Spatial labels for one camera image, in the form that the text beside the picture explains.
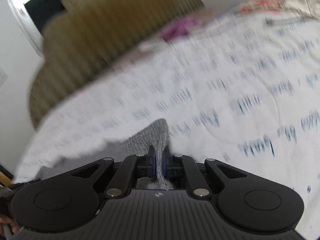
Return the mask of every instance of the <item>printed white fabric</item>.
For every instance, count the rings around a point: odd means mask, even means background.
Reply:
[[[215,158],[293,188],[297,231],[320,235],[320,23],[228,15],[144,60],[117,66],[52,111],[17,170],[94,152],[159,118],[174,153]]]

